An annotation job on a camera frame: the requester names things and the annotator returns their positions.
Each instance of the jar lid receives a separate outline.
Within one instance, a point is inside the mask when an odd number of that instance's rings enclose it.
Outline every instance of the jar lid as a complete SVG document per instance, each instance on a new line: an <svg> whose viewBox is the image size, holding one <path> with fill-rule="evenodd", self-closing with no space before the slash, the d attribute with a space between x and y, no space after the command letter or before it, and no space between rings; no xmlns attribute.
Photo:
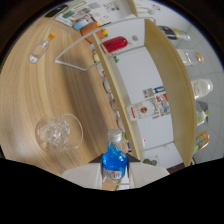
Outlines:
<svg viewBox="0 0 224 224"><path fill-rule="evenodd" d="M197 61L199 63L204 63L204 58L203 58L203 56L200 53L197 52L195 56L196 56Z"/></svg>
<svg viewBox="0 0 224 224"><path fill-rule="evenodd" d="M108 140L110 142L119 142L122 138L122 131L120 129L110 129L108 131Z"/></svg>

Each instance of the plastic bottle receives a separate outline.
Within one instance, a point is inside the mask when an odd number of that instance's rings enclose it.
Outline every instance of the plastic bottle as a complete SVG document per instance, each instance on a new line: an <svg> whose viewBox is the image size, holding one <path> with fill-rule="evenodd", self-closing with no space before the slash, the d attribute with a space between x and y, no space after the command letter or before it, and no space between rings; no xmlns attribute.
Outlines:
<svg viewBox="0 0 224 224"><path fill-rule="evenodd" d="M209 115L209 110L204 111L197 111L197 126L203 124L205 122L206 117Z"/></svg>
<svg viewBox="0 0 224 224"><path fill-rule="evenodd" d="M167 26L158 26L165 35L171 40L190 40L190 36L179 29Z"/></svg>
<svg viewBox="0 0 224 224"><path fill-rule="evenodd" d="M109 130L107 152L102 160L105 176L111 180L119 180L125 175L127 156L122 152L121 139L121 130Z"/></svg>
<svg viewBox="0 0 224 224"><path fill-rule="evenodd" d="M92 18L90 16L85 16L84 19L81 19L79 22L75 23L73 28L75 30L80 30L91 22L93 22Z"/></svg>
<svg viewBox="0 0 224 224"><path fill-rule="evenodd" d="M213 90L210 79L196 79L191 81L195 100L207 96Z"/></svg>
<svg viewBox="0 0 224 224"><path fill-rule="evenodd" d="M30 55L30 62L31 63L37 63L40 59L40 57L45 53L45 51L48 49L49 42L56 36L55 33L51 33L48 38L44 41L41 41L35 50Z"/></svg>
<svg viewBox="0 0 224 224"><path fill-rule="evenodd" d="M185 65L194 65L197 63L204 63L203 56L196 51L193 50L186 50L186 49L177 49L183 63Z"/></svg>
<svg viewBox="0 0 224 224"><path fill-rule="evenodd" d="M194 147L194 153L198 152L199 150L203 149L209 143L209 134L207 131L203 131L200 135L196 138L196 143Z"/></svg>

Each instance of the blue bottle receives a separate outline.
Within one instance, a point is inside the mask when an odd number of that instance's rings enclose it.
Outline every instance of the blue bottle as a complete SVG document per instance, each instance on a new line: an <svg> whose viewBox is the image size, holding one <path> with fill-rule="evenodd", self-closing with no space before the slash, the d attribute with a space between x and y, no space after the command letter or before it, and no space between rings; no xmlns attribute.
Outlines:
<svg viewBox="0 0 224 224"><path fill-rule="evenodd" d="M122 152L122 132L119 129L110 129L108 132L107 152L103 155L105 176L110 180L119 180L125 175L127 156Z"/></svg>

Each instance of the small bottle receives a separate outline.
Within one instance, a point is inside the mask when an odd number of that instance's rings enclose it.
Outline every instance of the small bottle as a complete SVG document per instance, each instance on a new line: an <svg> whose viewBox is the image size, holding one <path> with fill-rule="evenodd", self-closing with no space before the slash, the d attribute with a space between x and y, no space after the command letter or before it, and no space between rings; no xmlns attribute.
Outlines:
<svg viewBox="0 0 224 224"><path fill-rule="evenodd" d="M121 130L109 130L107 152L103 155L102 161L105 176L110 180L119 180L125 175L127 156L122 152L121 139Z"/></svg>
<svg viewBox="0 0 224 224"><path fill-rule="evenodd" d="M194 65L197 63L204 63L203 56L196 51L193 50L186 50L186 49L177 49L183 63L185 65Z"/></svg>
<svg viewBox="0 0 224 224"><path fill-rule="evenodd" d="M193 88L195 100L207 96L213 90L213 84L210 79L192 80L191 85Z"/></svg>
<svg viewBox="0 0 224 224"><path fill-rule="evenodd" d="M187 41L189 41L191 39L187 33L185 33L184 31L181 31L179 29L176 29L173 27L167 27L167 26L158 26L158 27L171 40L187 40Z"/></svg>
<svg viewBox="0 0 224 224"><path fill-rule="evenodd" d="M85 16L84 19L81 19L79 22L73 25L75 30L80 30L83 27L87 26L89 23L93 22L90 16Z"/></svg>
<svg viewBox="0 0 224 224"><path fill-rule="evenodd" d="M136 121L138 119L146 118L155 114L155 102L146 100L140 103L131 104L126 107L128 119Z"/></svg>
<svg viewBox="0 0 224 224"><path fill-rule="evenodd" d="M45 53L45 51L48 49L49 42L56 36L55 33L52 33L48 36L48 38L44 41L41 41L33 53L30 55L30 62L31 63L37 63L40 57Z"/></svg>
<svg viewBox="0 0 224 224"><path fill-rule="evenodd" d="M205 122L206 117L209 115L209 110L197 111L197 126L203 124Z"/></svg>
<svg viewBox="0 0 224 224"><path fill-rule="evenodd" d="M194 153L198 152L199 150L203 149L209 143L209 134L207 131L203 131L200 135L196 138L196 143L194 147Z"/></svg>

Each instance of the sticker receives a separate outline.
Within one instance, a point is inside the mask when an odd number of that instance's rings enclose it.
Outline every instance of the sticker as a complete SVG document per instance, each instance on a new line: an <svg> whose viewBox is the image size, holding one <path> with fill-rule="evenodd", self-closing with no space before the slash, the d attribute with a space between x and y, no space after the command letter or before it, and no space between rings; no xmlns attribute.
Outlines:
<svg viewBox="0 0 224 224"><path fill-rule="evenodd" d="M154 96L153 89L149 88L149 89L143 90L143 95L145 98L153 97Z"/></svg>
<svg viewBox="0 0 224 224"><path fill-rule="evenodd" d="M120 171L106 170L106 169L104 171L105 171L105 176L108 179L119 180L121 178L121 172Z"/></svg>

